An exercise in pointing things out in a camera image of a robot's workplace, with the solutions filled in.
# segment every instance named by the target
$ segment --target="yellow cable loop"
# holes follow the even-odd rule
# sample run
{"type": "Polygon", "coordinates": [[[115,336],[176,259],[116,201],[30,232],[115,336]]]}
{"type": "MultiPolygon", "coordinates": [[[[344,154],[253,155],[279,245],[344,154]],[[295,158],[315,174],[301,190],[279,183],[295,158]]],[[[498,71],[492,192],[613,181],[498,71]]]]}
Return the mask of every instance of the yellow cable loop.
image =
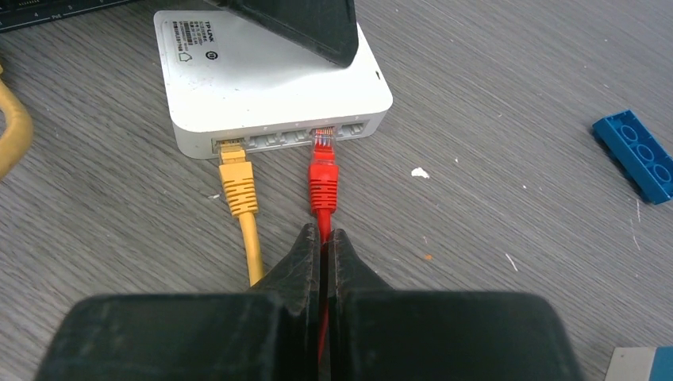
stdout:
{"type": "Polygon", "coordinates": [[[232,216],[238,218],[248,257],[250,286],[264,277],[264,263],[257,235],[255,214],[259,211],[252,163],[237,142],[220,143],[220,179],[232,216]]]}
{"type": "Polygon", "coordinates": [[[28,151],[33,141],[33,120],[2,80],[0,80],[0,110],[5,114],[6,125],[5,132],[0,137],[0,180],[2,180],[28,151]]]}

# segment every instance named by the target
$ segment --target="router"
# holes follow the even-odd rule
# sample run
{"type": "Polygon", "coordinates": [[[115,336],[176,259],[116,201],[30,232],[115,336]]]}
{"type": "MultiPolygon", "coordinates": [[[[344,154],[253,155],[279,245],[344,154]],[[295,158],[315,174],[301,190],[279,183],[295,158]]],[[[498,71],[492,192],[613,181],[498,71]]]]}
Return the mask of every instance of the router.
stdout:
{"type": "Polygon", "coordinates": [[[393,103],[362,29],[348,67],[228,10],[154,16],[168,109],[179,150],[217,155],[241,139],[249,152],[310,144],[313,129],[368,137],[393,103]]]}

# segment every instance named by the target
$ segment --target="cable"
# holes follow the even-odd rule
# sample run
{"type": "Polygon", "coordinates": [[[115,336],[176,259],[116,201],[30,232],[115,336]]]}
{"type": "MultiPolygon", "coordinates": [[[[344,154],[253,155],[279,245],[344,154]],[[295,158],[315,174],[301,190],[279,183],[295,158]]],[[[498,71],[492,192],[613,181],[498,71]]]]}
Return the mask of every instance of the cable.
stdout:
{"type": "Polygon", "coordinates": [[[255,214],[259,211],[252,163],[247,161],[240,141],[223,141],[220,150],[220,179],[232,216],[238,218],[248,257],[250,286],[264,277],[264,263],[257,235],[255,214]]]}
{"type": "Polygon", "coordinates": [[[313,154],[309,165],[309,199],[311,213],[316,215],[321,241],[321,295],[319,302],[318,363],[325,349],[329,327],[327,303],[327,246],[325,243],[332,232],[332,214],[337,211],[339,190],[339,166],[335,164],[334,129],[313,131],[313,154]]]}
{"type": "Polygon", "coordinates": [[[2,80],[0,80],[0,110],[5,114],[6,123],[5,132],[0,137],[1,180],[28,151],[33,141],[33,120],[2,80]]]}

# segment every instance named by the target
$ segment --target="label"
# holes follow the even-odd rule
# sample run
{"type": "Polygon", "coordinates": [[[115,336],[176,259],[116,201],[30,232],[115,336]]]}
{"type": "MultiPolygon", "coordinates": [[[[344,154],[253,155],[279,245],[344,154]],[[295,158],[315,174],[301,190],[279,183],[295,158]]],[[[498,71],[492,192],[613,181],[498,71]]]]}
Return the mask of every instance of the label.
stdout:
{"type": "Polygon", "coordinates": [[[210,21],[169,21],[175,36],[178,62],[215,61],[219,47],[210,21]]]}

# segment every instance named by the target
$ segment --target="wood grain surface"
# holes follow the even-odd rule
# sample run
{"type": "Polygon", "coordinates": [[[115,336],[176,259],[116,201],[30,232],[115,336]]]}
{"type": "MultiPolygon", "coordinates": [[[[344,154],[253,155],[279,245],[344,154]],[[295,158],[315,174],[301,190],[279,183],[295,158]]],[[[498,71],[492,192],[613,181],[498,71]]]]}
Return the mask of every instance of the wood grain surface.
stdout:
{"type": "MultiPolygon", "coordinates": [[[[36,126],[0,186],[0,380],[31,379],[88,295],[246,288],[237,222],[209,197],[216,164],[175,146],[152,23],[207,8],[143,0],[0,35],[3,78],[36,126]]],[[[615,346],[673,344],[673,206],[638,202],[589,134],[631,108],[673,150],[670,2],[358,12],[395,98],[374,136],[338,147],[335,225],[360,255],[397,288],[544,296],[589,380],[615,346]]],[[[308,155],[252,155],[268,267],[311,221],[308,155]]]]}

